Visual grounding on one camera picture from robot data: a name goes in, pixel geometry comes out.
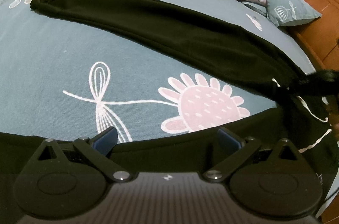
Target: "bed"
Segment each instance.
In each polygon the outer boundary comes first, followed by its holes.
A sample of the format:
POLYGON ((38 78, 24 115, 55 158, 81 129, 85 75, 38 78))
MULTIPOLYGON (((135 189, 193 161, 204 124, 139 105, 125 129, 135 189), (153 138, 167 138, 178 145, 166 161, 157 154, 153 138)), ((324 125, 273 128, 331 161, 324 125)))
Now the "bed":
MULTIPOLYGON (((37 14, 31 1, 0 0, 2 132, 73 141, 114 126, 124 143, 199 131, 277 106, 119 35, 37 14), (193 88, 210 91, 194 106, 194 94, 187 95, 193 88), (195 112, 216 93, 209 110, 195 112)), ((315 71, 284 27, 246 5, 263 0, 160 1, 239 25, 274 44, 305 74, 315 71)), ((328 195, 338 185, 337 176, 328 195)))

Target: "blue gripper pad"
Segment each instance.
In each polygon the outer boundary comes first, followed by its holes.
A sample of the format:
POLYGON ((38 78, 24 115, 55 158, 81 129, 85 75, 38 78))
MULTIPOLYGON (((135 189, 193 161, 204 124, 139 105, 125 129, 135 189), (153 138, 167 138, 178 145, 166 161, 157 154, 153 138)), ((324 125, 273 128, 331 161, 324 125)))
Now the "blue gripper pad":
POLYGON ((219 128, 217 133, 219 144, 229 154, 233 154, 245 145, 245 140, 240 138, 225 127, 219 128))
POLYGON ((97 139, 94 138, 92 148, 106 156, 112 148, 118 143, 118 131, 114 127, 110 127, 101 132, 97 139))

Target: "wooden furniture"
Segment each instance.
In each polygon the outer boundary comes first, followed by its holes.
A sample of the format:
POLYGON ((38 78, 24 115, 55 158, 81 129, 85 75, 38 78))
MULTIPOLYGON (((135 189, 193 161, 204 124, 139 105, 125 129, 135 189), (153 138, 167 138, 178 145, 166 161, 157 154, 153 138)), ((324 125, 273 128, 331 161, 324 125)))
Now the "wooden furniture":
POLYGON ((339 0, 305 0, 321 18, 288 31, 317 69, 339 70, 339 0))
POLYGON ((323 224, 339 224, 339 195, 337 195, 331 204, 321 215, 321 221, 323 224))

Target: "black cloth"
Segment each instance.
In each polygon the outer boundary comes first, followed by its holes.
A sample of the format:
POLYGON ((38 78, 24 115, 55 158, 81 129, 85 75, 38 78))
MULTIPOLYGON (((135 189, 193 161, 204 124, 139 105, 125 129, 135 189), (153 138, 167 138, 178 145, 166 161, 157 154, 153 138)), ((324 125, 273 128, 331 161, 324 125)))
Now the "black cloth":
MULTIPOLYGON (((277 101, 278 108, 226 125, 242 137, 258 137, 269 147, 287 137, 302 149, 331 128, 328 122, 311 116, 296 97, 283 91, 294 78, 305 76, 302 70, 276 46, 240 26, 158 0, 32 0, 31 8, 50 17, 125 36, 220 80, 277 101), (282 87, 277 87, 273 78, 282 87)), ((327 117, 321 98, 303 98, 317 117, 327 117)), ((214 129, 207 129, 119 144, 111 159, 130 171, 201 171, 227 156, 216 147, 215 133, 214 129)), ((0 134, 0 152, 2 158, 8 158, 0 164, 0 173, 8 177, 7 186, 42 140, 0 134)), ((324 199, 338 171, 339 150, 334 135, 329 133, 302 154, 313 170, 322 175, 324 199)), ((0 215, 13 217, 17 210, 8 213, 9 207, 15 207, 9 191, 8 188, 7 194, 0 197, 1 208, 7 210, 1 209, 0 215)))

